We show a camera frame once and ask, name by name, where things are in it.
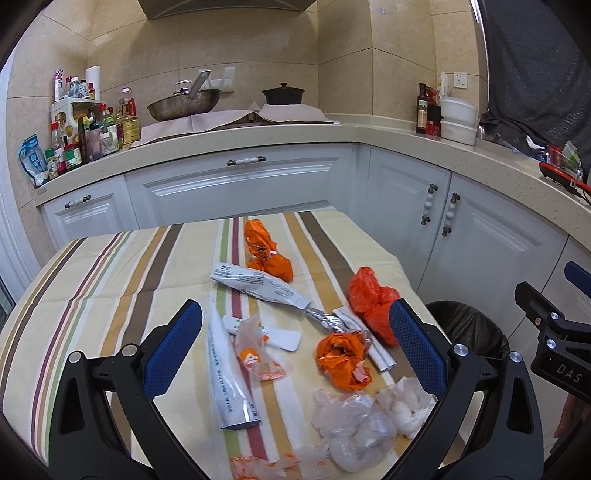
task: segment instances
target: tiled wall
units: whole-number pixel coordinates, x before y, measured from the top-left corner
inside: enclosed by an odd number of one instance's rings
[[[33,203],[33,183],[18,161],[22,141],[37,134],[50,146],[53,73],[83,77],[98,0],[57,0],[31,24],[17,45],[8,86],[7,153],[18,212],[37,260],[44,266],[56,253],[40,211]]]
[[[428,0],[319,1],[318,23],[322,110],[413,121],[435,82]]]
[[[484,48],[479,47],[469,0],[430,0],[435,35],[437,72],[448,74],[450,95],[472,102],[479,115],[488,103]],[[453,72],[468,74],[468,90],[453,87]]]
[[[129,86],[142,125],[155,121],[146,107],[172,95],[175,82],[194,80],[200,68],[221,78],[235,67],[235,91],[216,109],[263,105],[261,90],[281,82],[306,90],[318,106],[317,12],[238,8],[191,12],[148,21],[137,0],[99,0],[88,65],[101,68],[101,99],[111,105]]]

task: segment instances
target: black trash bag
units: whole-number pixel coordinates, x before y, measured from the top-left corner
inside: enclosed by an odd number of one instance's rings
[[[509,341],[494,322],[478,310],[457,301],[434,301],[427,305],[452,343],[466,345],[480,356],[502,358]]]

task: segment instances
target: orange plastic bag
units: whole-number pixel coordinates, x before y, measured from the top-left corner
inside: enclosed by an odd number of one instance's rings
[[[400,298],[392,287],[382,287],[369,267],[361,267],[349,284],[349,301],[353,310],[361,315],[366,325],[387,346],[398,342],[390,328],[390,305]]]
[[[361,332],[333,333],[316,347],[316,362],[335,387],[363,390],[371,383],[365,359],[365,336]]]
[[[277,244],[271,240],[271,235],[259,219],[246,222],[244,238],[248,251],[254,255],[254,259],[246,265],[248,268],[267,272],[286,282],[294,279],[290,260],[277,253]]]

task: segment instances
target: drawer handle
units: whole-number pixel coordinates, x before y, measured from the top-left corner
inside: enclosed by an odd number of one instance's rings
[[[74,200],[73,202],[68,202],[64,205],[64,208],[75,207],[80,205],[81,203],[88,202],[92,197],[90,195],[83,196],[80,200]]]
[[[452,220],[456,214],[456,203],[460,198],[461,197],[456,192],[454,192],[452,198],[449,200],[447,212],[445,212],[445,222],[443,222],[443,232],[441,233],[442,236],[447,236],[448,233],[452,232]]]
[[[427,222],[431,221],[431,217],[429,217],[429,211],[431,207],[433,207],[433,193],[437,191],[439,187],[434,183],[429,184],[429,188],[427,190],[427,198],[425,199],[425,203],[423,203],[423,216],[421,217],[421,225],[426,225]]]
[[[238,160],[228,160],[228,167],[235,167],[236,165],[248,165],[249,163],[259,163],[266,160],[266,157],[250,157],[239,158]]]

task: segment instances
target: tablecloth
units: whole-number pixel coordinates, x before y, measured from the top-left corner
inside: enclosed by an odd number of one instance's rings
[[[383,285],[396,288],[424,322],[434,319],[413,292],[398,260],[337,211],[259,216],[291,259],[293,287],[327,312],[347,303],[354,272],[368,265]],[[209,395],[205,335],[191,348],[167,394],[155,403],[181,444],[214,480],[231,479],[228,459],[254,455],[276,460],[303,445],[315,445],[312,397],[332,390],[318,373],[314,349],[326,335],[294,309],[257,301],[214,284],[215,262],[245,265],[243,226],[247,218],[211,220],[121,232],[76,240],[43,268],[0,332],[0,406],[15,432],[43,461],[60,375],[69,352],[88,358],[112,355],[127,343],[140,343],[166,324],[187,299],[213,301],[221,314],[247,318],[260,312],[267,326],[299,330],[297,352],[282,355],[292,373],[274,382],[250,381],[261,414],[259,426],[238,432],[221,430]],[[380,374],[373,365],[375,394],[403,375],[412,375],[399,349],[400,365]],[[112,411],[133,457],[149,464],[134,438],[116,397]],[[400,440],[398,454],[406,444]],[[334,478],[381,478],[395,452],[377,467],[360,473],[336,472]]]

